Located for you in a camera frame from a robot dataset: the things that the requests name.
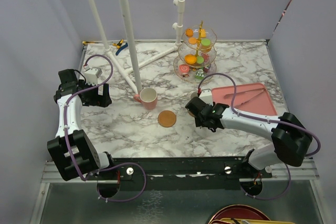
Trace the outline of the white pvc pipe frame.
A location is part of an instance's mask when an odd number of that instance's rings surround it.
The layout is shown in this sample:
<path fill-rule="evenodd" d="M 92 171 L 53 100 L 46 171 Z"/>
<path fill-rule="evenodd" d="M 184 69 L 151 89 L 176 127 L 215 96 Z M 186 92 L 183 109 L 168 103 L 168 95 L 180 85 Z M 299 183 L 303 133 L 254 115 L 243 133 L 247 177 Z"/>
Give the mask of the white pvc pipe frame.
<path fill-rule="evenodd" d="M 178 47 L 182 43 L 182 34 L 183 34 L 183 17 L 185 12 L 185 0 L 174 0 L 173 3 L 177 7 L 177 22 L 172 25 L 173 29 L 176 32 L 176 40 L 175 45 L 169 48 L 168 50 L 155 55 L 144 62 L 138 62 L 137 51 L 135 47 L 135 39 L 134 39 L 134 32 L 133 32 L 133 25 L 131 20 L 131 12 L 130 12 L 130 5 L 129 0 L 119 0 L 119 5 L 121 9 L 121 14 L 123 17 L 124 22 L 124 30 L 125 35 L 127 38 L 128 49 L 130 53 L 131 59 L 131 68 L 124 69 L 119 62 L 117 61 L 115 55 L 111 51 L 111 47 L 109 46 L 106 34 L 104 32 L 104 27 L 101 22 L 98 9 L 95 4 L 95 0 L 88 0 L 91 12 L 93 14 L 94 20 L 99 30 L 99 34 L 101 37 L 101 41 L 103 43 L 104 49 L 107 55 L 112 60 L 113 65 L 117 68 L 118 72 L 120 73 L 121 77 L 127 82 L 130 88 L 134 91 L 135 94 L 138 94 L 142 90 L 142 82 L 140 76 L 140 69 L 145 67 L 158 59 L 177 51 Z"/>

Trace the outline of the toy bread bun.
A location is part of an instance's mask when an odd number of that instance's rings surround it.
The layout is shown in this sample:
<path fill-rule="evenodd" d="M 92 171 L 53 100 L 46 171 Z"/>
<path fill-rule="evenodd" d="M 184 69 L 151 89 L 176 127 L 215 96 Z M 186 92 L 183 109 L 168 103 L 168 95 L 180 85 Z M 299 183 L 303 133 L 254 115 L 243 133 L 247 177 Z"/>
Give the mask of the toy bread bun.
<path fill-rule="evenodd" d="M 201 46 L 201 52 L 207 53 L 211 51 L 212 46 Z"/>

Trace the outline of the toy orange round cookie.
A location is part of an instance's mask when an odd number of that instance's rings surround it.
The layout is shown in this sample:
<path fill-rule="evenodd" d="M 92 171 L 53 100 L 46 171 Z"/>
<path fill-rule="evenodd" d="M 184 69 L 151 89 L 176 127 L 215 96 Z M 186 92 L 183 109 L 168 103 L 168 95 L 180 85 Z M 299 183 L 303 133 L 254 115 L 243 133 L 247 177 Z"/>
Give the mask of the toy orange round cookie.
<path fill-rule="evenodd" d="M 197 44 L 197 39 L 196 39 L 195 37 L 190 37 L 190 38 L 188 39 L 188 43 L 189 43 L 190 45 L 195 45 L 195 44 Z"/>

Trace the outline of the toy brown chip cookie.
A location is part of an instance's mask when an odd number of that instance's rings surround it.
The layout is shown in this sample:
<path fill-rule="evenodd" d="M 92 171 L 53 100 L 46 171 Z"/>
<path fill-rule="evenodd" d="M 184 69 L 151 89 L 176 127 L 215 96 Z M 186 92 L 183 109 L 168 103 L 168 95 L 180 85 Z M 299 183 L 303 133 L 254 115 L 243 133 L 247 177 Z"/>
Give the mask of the toy brown chip cookie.
<path fill-rule="evenodd" d="M 190 29 L 190 28 L 188 28 L 188 29 L 186 29 L 185 30 L 185 35 L 187 36 L 187 37 L 193 37 L 193 34 L 194 34 L 194 32 L 193 32 L 193 30 L 192 29 Z"/>

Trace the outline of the pink mug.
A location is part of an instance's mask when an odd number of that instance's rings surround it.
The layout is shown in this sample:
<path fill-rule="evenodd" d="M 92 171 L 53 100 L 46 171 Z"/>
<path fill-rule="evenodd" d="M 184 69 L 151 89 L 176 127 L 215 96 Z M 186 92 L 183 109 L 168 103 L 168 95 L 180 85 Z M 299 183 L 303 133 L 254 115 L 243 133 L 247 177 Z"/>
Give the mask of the pink mug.
<path fill-rule="evenodd" d="M 139 94 L 135 94 L 133 98 L 147 110 L 155 109 L 158 102 L 157 92 L 153 88 L 144 88 Z"/>

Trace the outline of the toy green cake slice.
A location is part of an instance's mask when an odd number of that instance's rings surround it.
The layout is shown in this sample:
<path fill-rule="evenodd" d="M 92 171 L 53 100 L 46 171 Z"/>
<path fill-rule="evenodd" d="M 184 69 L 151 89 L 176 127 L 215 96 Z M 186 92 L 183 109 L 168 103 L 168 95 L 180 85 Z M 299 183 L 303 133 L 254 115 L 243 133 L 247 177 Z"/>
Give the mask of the toy green cake slice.
<path fill-rule="evenodd" d="M 195 72 L 195 79 L 197 80 L 203 80 L 205 76 L 206 72 L 203 70 L 203 68 L 200 68 Z"/>

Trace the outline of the toy yellow cracker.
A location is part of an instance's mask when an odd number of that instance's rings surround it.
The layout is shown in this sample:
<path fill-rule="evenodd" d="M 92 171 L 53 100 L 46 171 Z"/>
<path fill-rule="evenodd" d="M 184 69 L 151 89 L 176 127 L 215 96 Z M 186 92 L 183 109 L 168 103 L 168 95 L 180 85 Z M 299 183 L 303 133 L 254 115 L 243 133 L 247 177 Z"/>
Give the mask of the toy yellow cracker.
<path fill-rule="evenodd" d="M 200 37 L 201 38 L 205 38 L 206 37 L 206 31 L 205 31 L 205 29 L 201 29 L 200 30 Z"/>

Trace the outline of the toy orange egg tart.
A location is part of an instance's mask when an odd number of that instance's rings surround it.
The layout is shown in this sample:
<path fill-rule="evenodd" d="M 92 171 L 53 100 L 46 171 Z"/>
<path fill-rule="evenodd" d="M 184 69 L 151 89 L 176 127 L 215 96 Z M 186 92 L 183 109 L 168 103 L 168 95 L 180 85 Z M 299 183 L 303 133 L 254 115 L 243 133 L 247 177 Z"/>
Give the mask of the toy orange egg tart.
<path fill-rule="evenodd" d="M 193 65 L 197 62 L 197 57 L 195 55 L 188 54 L 184 57 L 184 60 L 187 64 Z"/>

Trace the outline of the toy green macaron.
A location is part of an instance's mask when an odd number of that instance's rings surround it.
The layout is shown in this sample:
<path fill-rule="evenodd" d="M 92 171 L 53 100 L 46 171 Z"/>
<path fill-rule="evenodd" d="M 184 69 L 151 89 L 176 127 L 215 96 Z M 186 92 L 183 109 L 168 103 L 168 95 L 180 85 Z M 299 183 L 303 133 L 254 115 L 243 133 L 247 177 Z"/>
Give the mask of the toy green macaron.
<path fill-rule="evenodd" d="M 201 40 L 201 44 L 203 47 L 209 47 L 211 45 L 211 40 L 210 39 L 207 39 L 207 38 L 204 38 Z"/>
<path fill-rule="evenodd" d="M 196 63 L 201 65 L 204 63 L 204 58 L 202 56 L 197 56 L 196 57 Z"/>

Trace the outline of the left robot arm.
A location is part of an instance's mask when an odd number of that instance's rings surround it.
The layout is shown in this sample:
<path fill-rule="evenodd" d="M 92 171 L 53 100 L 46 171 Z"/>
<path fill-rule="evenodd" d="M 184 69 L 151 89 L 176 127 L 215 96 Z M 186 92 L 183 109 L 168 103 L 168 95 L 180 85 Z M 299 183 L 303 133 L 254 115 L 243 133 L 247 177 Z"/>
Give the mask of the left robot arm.
<path fill-rule="evenodd" d="M 96 87 L 102 74 L 100 68 L 89 68 L 78 79 L 78 70 L 66 69 L 58 72 L 60 85 L 54 95 L 59 107 L 59 125 L 56 136 L 47 142 L 47 149 L 61 177 L 65 180 L 77 178 L 77 165 L 82 174 L 98 171 L 104 179 L 115 175 L 116 166 L 108 152 L 98 153 L 81 128 L 83 106 L 108 107 L 112 101 L 109 85 L 103 84 L 102 94 Z"/>

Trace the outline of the pink-handled metal tongs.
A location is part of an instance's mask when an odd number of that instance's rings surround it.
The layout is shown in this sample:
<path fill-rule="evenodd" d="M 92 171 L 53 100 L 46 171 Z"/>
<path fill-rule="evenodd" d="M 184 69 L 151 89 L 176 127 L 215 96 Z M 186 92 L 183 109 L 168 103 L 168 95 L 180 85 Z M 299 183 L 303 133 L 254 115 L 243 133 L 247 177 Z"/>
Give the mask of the pink-handled metal tongs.
<path fill-rule="evenodd" d="M 235 96 L 236 100 L 234 102 L 234 107 L 240 108 L 241 106 L 247 104 L 248 102 L 262 95 L 265 91 L 266 91 L 265 88 L 258 88 L 258 89 L 243 91 L 243 92 L 237 92 Z"/>

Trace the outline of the pink serving tray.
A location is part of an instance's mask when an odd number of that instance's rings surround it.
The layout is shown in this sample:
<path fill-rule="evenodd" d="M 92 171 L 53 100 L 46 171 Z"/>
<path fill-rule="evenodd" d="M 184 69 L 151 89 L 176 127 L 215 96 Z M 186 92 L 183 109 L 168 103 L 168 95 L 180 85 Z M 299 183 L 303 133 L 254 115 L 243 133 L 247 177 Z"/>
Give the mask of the pink serving tray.
<path fill-rule="evenodd" d="M 215 103 L 231 105 L 233 94 L 233 86 L 212 89 L 213 101 Z M 262 83 L 238 85 L 234 99 L 234 108 L 236 110 L 262 115 L 277 115 L 270 95 Z"/>

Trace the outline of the three-tier glass dessert stand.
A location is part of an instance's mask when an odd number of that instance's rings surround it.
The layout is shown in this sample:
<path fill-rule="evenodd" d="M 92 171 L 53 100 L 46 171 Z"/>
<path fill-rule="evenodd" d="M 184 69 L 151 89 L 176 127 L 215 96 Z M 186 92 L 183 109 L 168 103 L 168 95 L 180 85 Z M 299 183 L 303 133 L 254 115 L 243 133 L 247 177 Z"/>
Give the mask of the three-tier glass dessert stand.
<path fill-rule="evenodd" d="M 189 37 L 187 37 L 185 35 L 185 30 L 186 29 L 192 29 L 194 34 L 193 34 L 193 37 L 195 37 L 197 39 L 197 44 L 195 45 L 190 45 L 188 43 L 188 39 Z M 178 48 L 177 48 L 177 53 L 178 53 L 178 56 L 174 59 L 173 61 L 173 67 L 174 67 L 174 71 L 176 73 L 176 75 L 181 78 L 183 81 L 186 81 L 188 83 L 192 83 L 192 84 L 198 84 L 201 80 L 197 80 L 195 79 L 195 72 L 200 69 L 200 68 L 203 68 L 205 66 L 210 66 L 210 70 L 208 73 L 206 73 L 206 76 L 209 76 L 210 74 L 216 72 L 217 70 L 217 66 L 216 66 L 216 63 L 215 63 L 215 60 L 216 60 L 216 57 L 217 57 L 217 51 L 215 49 L 215 44 L 217 42 L 217 35 L 215 34 L 215 32 L 211 29 L 211 28 L 208 28 L 204 25 L 204 22 L 203 21 L 200 21 L 200 23 L 198 25 L 194 25 L 194 26 L 190 26 L 190 27 L 187 27 L 185 30 L 182 31 L 182 36 L 181 36 L 181 43 L 178 45 Z M 207 53 L 204 53 L 204 52 L 201 52 L 201 40 L 204 39 L 204 38 L 201 38 L 200 37 L 200 30 L 201 29 L 205 29 L 206 31 L 206 37 L 207 39 L 210 39 L 211 40 L 211 45 L 212 46 L 212 49 L 211 51 L 207 52 Z M 202 56 L 202 54 L 208 54 L 209 55 L 209 60 L 207 62 L 204 62 L 203 64 L 199 65 L 197 63 L 193 64 L 193 65 L 189 65 L 185 62 L 184 60 L 184 57 L 188 54 L 192 54 L 192 55 L 195 55 L 196 57 L 197 56 Z M 180 74 L 179 74 L 179 65 L 181 64 L 186 64 L 190 67 L 190 71 L 189 71 L 189 77 L 188 78 L 183 78 Z"/>

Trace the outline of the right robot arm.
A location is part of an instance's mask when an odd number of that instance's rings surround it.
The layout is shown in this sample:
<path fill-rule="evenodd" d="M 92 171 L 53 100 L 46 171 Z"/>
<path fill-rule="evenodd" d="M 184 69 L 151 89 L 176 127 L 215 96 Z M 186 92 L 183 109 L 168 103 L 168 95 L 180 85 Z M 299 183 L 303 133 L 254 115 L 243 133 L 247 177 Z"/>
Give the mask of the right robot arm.
<path fill-rule="evenodd" d="M 241 164 L 246 177 L 254 177 L 267 166 L 284 163 L 299 167 L 312 142 L 312 136 L 291 113 L 268 116 L 235 110 L 227 104 L 210 105 L 199 97 L 192 98 L 185 108 L 195 118 L 197 127 L 212 132 L 233 129 L 270 140 L 270 144 L 248 152 Z"/>

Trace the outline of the green mug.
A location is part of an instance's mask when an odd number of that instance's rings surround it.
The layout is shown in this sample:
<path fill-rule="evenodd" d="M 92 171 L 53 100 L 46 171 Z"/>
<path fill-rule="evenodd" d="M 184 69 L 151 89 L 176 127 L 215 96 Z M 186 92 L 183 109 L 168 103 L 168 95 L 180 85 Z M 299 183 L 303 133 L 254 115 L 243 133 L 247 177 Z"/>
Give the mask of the green mug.
<path fill-rule="evenodd" d="M 190 95 L 190 100 L 193 99 L 194 97 L 198 97 L 198 92 L 195 91 Z"/>

